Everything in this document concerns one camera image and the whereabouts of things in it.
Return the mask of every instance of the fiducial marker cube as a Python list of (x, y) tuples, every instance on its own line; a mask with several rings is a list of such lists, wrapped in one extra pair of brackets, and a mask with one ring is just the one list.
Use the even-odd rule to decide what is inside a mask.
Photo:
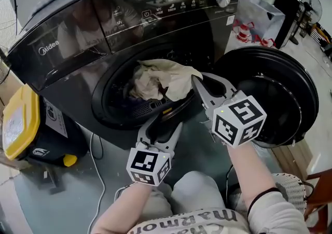
[(132, 148), (127, 172), (133, 182), (158, 186), (171, 169), (171, 155)]
[(231, 147), (238, 147), (258, 137), (266, 113), (251, 95), (216, 108), (212, 132)]

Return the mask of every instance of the trash bin with yellow lid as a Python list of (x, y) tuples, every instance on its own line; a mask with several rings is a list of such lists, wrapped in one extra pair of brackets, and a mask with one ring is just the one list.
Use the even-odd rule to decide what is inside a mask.
[(28, 85), (5, 107), (2, 135), (3, 150), (11, 160), (70, 167), (88, 151), (80, 127)]

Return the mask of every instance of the gray pants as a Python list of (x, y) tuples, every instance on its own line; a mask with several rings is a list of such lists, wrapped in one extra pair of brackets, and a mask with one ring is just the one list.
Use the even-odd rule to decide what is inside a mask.
[(191, 171), (174, 185), (173, 191), (166, 184), (152, 191), (139, 222), (207, 208), (225, 208), (218, 186), (211, 177)]

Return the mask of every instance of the power button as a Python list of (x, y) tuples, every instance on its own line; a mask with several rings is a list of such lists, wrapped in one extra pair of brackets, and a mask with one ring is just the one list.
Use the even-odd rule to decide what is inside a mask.
[(142, 12), (142, 17), (143, 18), (147, 18), (149, 16), (151, 16), (151, 10), (146, 10), (146, 11)]

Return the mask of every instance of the laundry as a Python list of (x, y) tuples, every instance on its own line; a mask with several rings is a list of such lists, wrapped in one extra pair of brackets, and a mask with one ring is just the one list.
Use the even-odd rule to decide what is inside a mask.
[(160, 88), (168, 88), (166, 97), (172, 101), (184, 99), (191, 87), (191, 76), (203, 79), (200, 72), (191, 66), (183, 66), (165, 59), (139, 61), (141, 67), (134, 73), (134, 87), (130, 95), (144, 100), (161, 100)]

